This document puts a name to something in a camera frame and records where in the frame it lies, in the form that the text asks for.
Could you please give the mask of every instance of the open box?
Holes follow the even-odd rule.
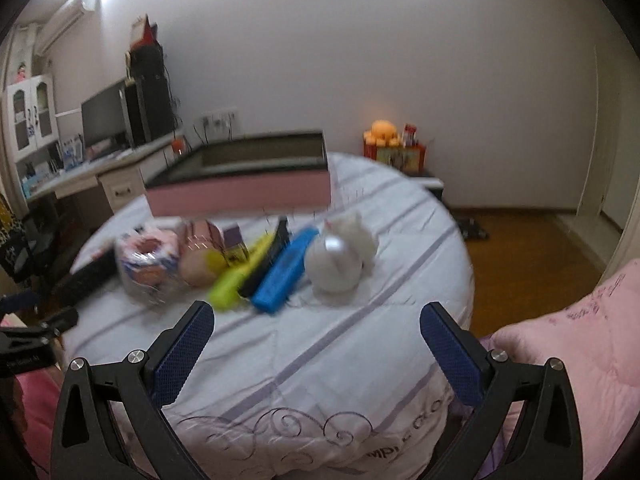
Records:
[[[320,131],[222,140],[178,159],[146,184],[154,216],[325,208],[331,182]]]

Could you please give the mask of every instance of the white tablecloth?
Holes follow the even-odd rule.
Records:
[[[470,322],[473,273],[456,223],[430,193],[385,166],[332,153],[330,171],[329,210],[293,211],[289,229],[357,210],[380,236],[376,265],[350,294],[318,294],[303,276],[276,316],[251,307],[216,314],[213,336],[164,409],[212,478],[413,479],[444,427],[452,395],[418,318],[425,303],[439,301],[461,325]],[[134,200],[74,267],[150,218],[146,199]],[[251,242],[276,226],[277,214],[212,220],[221,228],[237,221]],[[65,335],[68,356],[121,361],[148,348],[196,299],[206,290],[151,308],[112,280],[79,306],[78,326]]]

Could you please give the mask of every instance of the white cabinet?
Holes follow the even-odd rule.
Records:
[[[59,139],[49,75],[8,86],[6,110],[6,134],[14,162]]]

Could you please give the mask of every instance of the screw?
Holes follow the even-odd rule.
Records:
[[[71,361],[69,368],[71,368],[73,371],[78,371],[83,366],[84,366],[84,359],[78,358]]]
[[[504,350],[500,350],[498,348],[494,348],[493,350],[491,350],[491,359],[493,359],[496,362],[503,363],[508,358],[509,356],[507,355],[507,352],[505,352]]]
[[[132,364],[139,363],[145,358],[145,353],[142,350],[134,350],[127,356],[127,361]]]
[[[558,372],[560,370],[564,370],[564,363],[557,357],[552,357],[551,359],[549,359],[549,366],[551,366],[553,370],[557,370]]]

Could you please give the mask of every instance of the transparent plastic wrapper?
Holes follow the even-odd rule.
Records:
[[[178,235],[155,227],[130,231],[115,242],[122,285],[135,299],[162,304],[186,287],[178,272]]]

